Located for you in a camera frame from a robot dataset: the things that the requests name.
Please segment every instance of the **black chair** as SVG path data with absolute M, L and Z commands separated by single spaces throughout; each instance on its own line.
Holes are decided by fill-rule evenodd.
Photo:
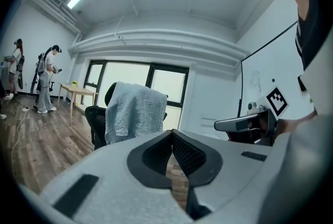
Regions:
M 112 84 L 105 95 L 104 102 L 106 105 L 109 104 L 109 102 L 112 98 L 116 84 L 117 83 Z M 98 106 L 91 106 L 91 107 L 87 107 L 84 112 L 85 116 L 87 118 L 87 121 L 92 129 L 92 143 L 95 146 L 94 150 L 106 146 L 105 111 L 106 111 L 106 109 L 104 109 L 104 108 L 100 108 Z

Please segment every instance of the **gray pants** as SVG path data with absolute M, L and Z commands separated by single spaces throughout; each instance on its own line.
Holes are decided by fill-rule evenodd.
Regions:
M 48 89 L 48 78 L 49 75 L 46 72 L 40 75 L 41 92 L 38 101 L 38 110 L 41 112 L 45 110 L 49 111 L 53 107 Z

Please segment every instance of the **white t-shirt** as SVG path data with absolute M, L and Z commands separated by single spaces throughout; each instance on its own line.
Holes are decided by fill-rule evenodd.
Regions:
M 50 75 L 50 71 L 47 69 L 47 65 L 51 64 L 51 67 L 52 67 L 52 65 L 53 65 L 53 57 L 54 57 L 54 55 L 50 51 L 47 54 L 46 58 L 45 58 L 45 70 L 44 71 L 47 72 L 48 75 Z
M 15 58 L 15 61 L 13 63 L 9 63 L 9 72 L 16 74 L 17 63 L 19 62 L 19 60 L 22 56 L 20 49 L 19 48 L 15 49 L 12 56 Z

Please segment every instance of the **chair backrest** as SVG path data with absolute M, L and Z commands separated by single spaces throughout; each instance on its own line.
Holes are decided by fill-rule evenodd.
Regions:
M 110 103 L 110 100 L 111 100 L 111 98 L 112 98 L 112 95 L 113 95 L 114 89 L 115 89 L 115 87 L 116 87 L 116 84 L 117 84 L 117 83 L 113 83 L 113 84 L 110 86 L 109 90 L 107 91 L 107 93 L 106 93 L 106 95 L 105 95 L 104 102 L 105 102 L 106 106 Z

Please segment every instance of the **drawing on whiteboard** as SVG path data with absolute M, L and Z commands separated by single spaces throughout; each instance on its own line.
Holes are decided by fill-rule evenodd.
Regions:
M 287 101 L 277 87 L 266 98 L 271 104 L 276 116 L 279 116 L 288 106 Z
M 258 86 L 259 91 L 261 93 L 260 72 L 258 72 L 258 71 L 253 71 L 252 72 L 251 85 Z

